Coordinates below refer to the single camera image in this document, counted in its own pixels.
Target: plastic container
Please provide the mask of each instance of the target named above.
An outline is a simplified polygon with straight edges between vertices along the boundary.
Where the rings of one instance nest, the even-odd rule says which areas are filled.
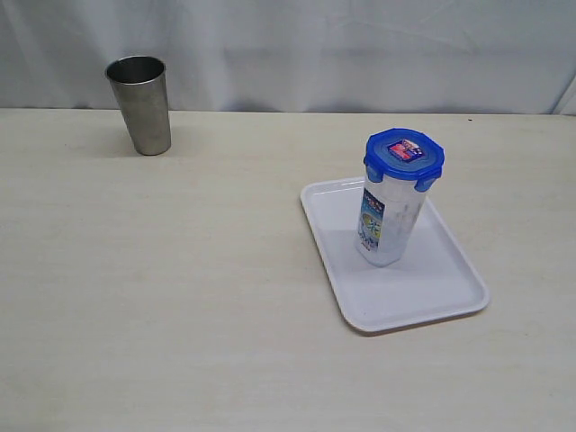
[[[375,266],[398,261],[430,186],[442,175],[444,151],[423,133],[390,129],[368,139],[364,194],[355,246]]]

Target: label on container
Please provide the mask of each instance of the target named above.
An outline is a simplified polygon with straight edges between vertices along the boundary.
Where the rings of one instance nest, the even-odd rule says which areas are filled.
[[[358,222],[358,235],[362,245],[368,250],[376,250],[378,248],[383,215],[384,204],[364,189],[364,197],[360,207],[360,221]]]
[[[424,156],[422,148],[409,139],[403,139],[402,141],[391,144],[388,146],[388,151],[402,162],[412,162],[413,160]]]

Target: white curtain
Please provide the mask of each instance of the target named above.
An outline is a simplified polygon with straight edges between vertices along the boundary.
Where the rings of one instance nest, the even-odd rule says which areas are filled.
[[[0,0],[0,106],[112,108],[167,64],[177,110],[576,113],[574,0]]]

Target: plastic tray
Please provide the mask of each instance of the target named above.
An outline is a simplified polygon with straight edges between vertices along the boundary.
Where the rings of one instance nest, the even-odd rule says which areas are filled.
[[[310,184],[302,206],[344,319],[365,333],[480,311],[490,295],[427,198],[404,257],[384,268],[354,247],[364,179]]]

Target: table surface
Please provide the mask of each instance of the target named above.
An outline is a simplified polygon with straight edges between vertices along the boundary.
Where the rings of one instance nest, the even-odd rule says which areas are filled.
[[[0,430],[573,431],[576,118],[0,110]],[[491,291],[363,337],[299,202],[367,137],[445,147],[430,193]]]

